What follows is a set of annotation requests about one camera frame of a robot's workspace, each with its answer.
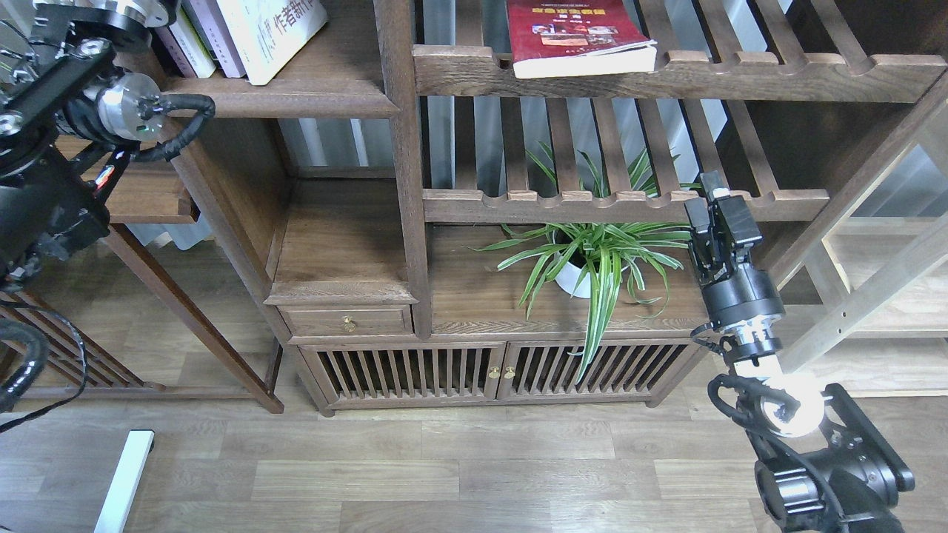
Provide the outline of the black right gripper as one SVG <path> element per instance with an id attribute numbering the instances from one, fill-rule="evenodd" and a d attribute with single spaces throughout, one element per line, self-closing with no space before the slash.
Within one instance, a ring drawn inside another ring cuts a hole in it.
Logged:
<path id="1" fill-rule="evenodd" d="M 711 330 L 737 342 L 773 340 L 772 324 L 785 310 L 771 277 L 752 264 L 763 236 L 744 197 L 731 196 L 720 171 L 702 172 L 704 198 L 685 202 L 690 252 Z"/>

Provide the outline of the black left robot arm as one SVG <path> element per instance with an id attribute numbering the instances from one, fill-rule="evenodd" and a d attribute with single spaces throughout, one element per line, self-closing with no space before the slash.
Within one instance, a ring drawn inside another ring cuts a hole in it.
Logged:
<path id="1" fill-rule="evenodd" d="M 115 63 L 175 23 L 177 1 L 36 1 L 2 95 L 2 290 L 41 256 L 67 260 L 108 236 L 108 197 L 133 161 L 172 161 L 216 114 L 208 95 L 165 94 Z"/>

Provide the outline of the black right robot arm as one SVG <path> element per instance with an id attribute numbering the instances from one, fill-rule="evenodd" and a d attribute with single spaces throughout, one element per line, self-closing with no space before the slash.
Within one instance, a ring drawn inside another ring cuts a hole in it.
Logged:
<path id="1" fill-rule="evenodd" d="M 728 368 L 707 386 L 715 408 L 755 451 L 755 482 L 784 532 L 901 532 L 892 510 L 914 489 L 913 472 L 840 384 L 820 387 L 782 370 L 772 325 L 785 313 L 752 263 L 761 230 L 720 173 L 702 173 L 702 196 L 685 202 L 690 254 L 708 323 L 692 340 Z"/>

